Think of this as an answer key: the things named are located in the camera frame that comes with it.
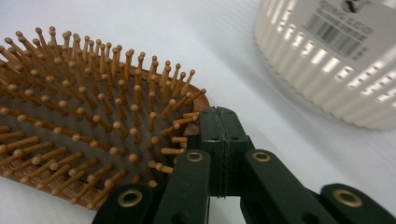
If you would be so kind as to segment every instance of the white plastic container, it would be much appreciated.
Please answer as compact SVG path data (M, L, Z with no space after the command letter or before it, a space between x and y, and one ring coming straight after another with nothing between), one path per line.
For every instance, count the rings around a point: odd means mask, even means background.
M396 128L396 0L262 0L264 58L306 100L347 123Z

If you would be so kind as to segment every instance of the wooden bristle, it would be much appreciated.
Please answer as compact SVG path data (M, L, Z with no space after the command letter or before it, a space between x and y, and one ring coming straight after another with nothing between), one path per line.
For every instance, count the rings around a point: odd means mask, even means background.
M195 72L184 82L179 63L35 32L0 46L0 174L92 210L119 186L165 181L208 106Z

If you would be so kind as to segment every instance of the hairbrush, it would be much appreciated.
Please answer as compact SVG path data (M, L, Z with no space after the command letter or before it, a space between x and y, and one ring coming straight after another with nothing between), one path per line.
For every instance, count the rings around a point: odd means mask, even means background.
M194 70L69 31L60 44L54 27L49 42L35 31L32 42L16 32L24 49L11 38L0 46L1 175L92 210L118 186L161 184L209 106L190 84Z

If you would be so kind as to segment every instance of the logo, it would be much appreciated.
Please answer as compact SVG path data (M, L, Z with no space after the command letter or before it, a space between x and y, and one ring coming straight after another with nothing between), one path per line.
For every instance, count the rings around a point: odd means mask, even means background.
M369 5L368 0L344 0L341 8L347 13L358 13L364 5Z

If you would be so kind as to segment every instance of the brush head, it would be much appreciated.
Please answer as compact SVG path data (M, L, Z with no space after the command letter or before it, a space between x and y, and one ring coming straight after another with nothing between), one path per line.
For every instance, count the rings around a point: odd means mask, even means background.
M176 137L199 133L191 112L208 107L195 71L183 81L180 64L159 74L156 56L145 69L144 52L122 62L120 45L66 32L60 46L55 28L50 42L35 30L35 47L21 32L26 49L0 46L1 174L93 210L116 187L162 183L184 151Z

